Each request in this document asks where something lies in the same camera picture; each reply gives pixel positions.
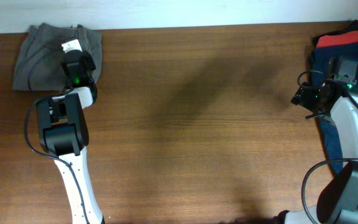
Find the grey cargo shorts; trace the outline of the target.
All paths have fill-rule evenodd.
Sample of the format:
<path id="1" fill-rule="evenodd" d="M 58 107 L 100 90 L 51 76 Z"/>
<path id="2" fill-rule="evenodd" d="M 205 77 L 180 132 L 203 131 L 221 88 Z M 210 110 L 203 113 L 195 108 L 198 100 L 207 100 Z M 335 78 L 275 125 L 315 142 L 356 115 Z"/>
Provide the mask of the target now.
<path id="1" fill-rule="evenodd" d="M 16 91 L 60 91 L 67 76 L 62 69 L 62 44 L 71 38 L 79 40 L 82 50 L 89 52 L 96 65 L 92 76 L 99 79 L 102 68 L 102 33 L 85 28 L 59 28 L 43 23 L 30 26 L 14 68 L 12 89 Z"/>

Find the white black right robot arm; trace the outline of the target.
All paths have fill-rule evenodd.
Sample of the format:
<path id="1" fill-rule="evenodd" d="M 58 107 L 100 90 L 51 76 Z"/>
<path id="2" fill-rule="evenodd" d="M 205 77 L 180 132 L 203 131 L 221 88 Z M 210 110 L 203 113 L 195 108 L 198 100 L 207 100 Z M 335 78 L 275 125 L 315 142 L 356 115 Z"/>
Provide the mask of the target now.
<path id="1" fill-rule="evenodd" d="M 305 174 L 301 185 L 302 210 L 285 212 L 282 222 L 289 223 L 358 223 L 358 97 L 350 84 L 325 80 L 319 86 L 300 87 L 318 96 L 310 108 L 315 116 L 331 119 L 336 127 L 342 158 L 315 164 Z M 343 168 L 325 186 L 315 206 L 306 202 L 306 184 L 318 168 L 341 163 Z"/>

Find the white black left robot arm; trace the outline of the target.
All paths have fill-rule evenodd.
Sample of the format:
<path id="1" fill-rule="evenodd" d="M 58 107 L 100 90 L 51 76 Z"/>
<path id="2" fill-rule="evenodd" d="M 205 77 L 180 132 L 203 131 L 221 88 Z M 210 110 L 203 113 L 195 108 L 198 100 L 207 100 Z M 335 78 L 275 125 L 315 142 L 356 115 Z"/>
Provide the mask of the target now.
<path id="1" fill-rule="evenodd" d="M 96 66 L 82 50 L 65 52 L 65 91 L 36 103 L 40 145 L 61 173 L 73 223 L 104 223 L 87 166 L 90 137 L 83 110 L 96 102 Z"/>

